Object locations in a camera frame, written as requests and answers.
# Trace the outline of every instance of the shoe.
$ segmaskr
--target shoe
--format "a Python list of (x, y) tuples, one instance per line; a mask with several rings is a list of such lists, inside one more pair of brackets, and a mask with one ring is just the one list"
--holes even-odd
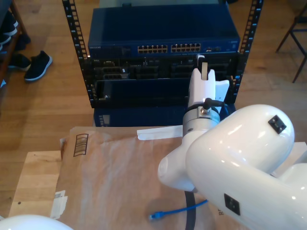
[(31, 66), (24, 75), (26, 82), (33, 82), (44, 76), (47, 68), (52, 63), (52, 57), (46, 54), (44, 51), (40, 51), (40, 54), (36, 57), (31, 57)]
[(0, 45), (4, 45), (11, 40), (11, 36), (6, 34), (0, 34)]
[(14, 54), (11, 58), (11, 62), (8, 65), (8, 68), (28, 71), (30, 66), (31, 61), (27, 57), (22, 54)]
[(9, 36), (13, 36), (17, 33), (16, 27), (18, 26), (18, 22), (14, 18), (13, 14), (7, 11), (2, 26), (0, 28), (0, 34), (5, 34)]
[(20, 39), (20, 36), (21, 35), (18, 36), (18, 40), (16, 42), (14, 51), (20, 51), (20, 50), (24, 50), (25, 49), (26, 45), (25, 45), (23, 39)]

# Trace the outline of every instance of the network switch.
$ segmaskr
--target network switch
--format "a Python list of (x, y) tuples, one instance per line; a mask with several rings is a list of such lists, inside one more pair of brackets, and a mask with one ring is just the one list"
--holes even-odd
[(91, 58), (236, 53), (239, 35), (224, 4), (94, 9)]

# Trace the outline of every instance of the blue ethernet cable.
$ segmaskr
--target blue ethernet cable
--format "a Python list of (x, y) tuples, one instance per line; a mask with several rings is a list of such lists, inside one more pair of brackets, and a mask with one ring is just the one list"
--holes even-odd
[(179, 213), (179, 212), (184, 212), (184, 211), (188, 211), (188, 210), (191, 210), (191, 209), (194, 209), (194, 208), (197, 208), (198, 206), (201, 206), (203, 204), (206, 204), (208, 202), (208, 200), (204, 200), (196, 205), (193, 205), (193, 206), (190, 206), (190, 207), (185, 207), (185, 208), (180, 208), (180, 209), (175, 209), (175, 210), (172, 210), (172, 211), (166, 211), (166, 212), (155, 212), (151, 215), (149, 215), (149, 220), (156, 220), (156, 219), (161, 219), (163, 218), (164, 216), (166, 215), (172, 215), (172, 214), (176, 214), (176, 213)]

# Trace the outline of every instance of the brown paper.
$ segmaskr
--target brown paper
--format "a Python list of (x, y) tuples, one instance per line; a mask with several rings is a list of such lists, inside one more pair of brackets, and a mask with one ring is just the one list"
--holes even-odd
[[(68, 196), (59, 221), (75, 230), (246, 230), (210, 203), (198, 207), (194, 219), (191, 212), (181, 212), (149, 221), (156, 211), (187, 206), (184, 191), (161, 184), (157, 177), (160, 160), (182, 138), (141, 141), (138, 129), (71, 130), (57, 184), (57, 191)], [(196, 203), (203, 199), (195, 195)]]

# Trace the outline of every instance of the network equipment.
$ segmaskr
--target network equipment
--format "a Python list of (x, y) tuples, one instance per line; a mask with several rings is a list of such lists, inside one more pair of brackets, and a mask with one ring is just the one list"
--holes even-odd
[(227, 5), (164, 5), (94, 9), (91, 58), (236, 53), (240, 37)]
[(62, 0), (92, 108), (185, 107), (202, 63), (236, 101), (263, 0), (251, 0), (240, 38), (225, 4), (94, 9), (85, 44), (74, 0)]

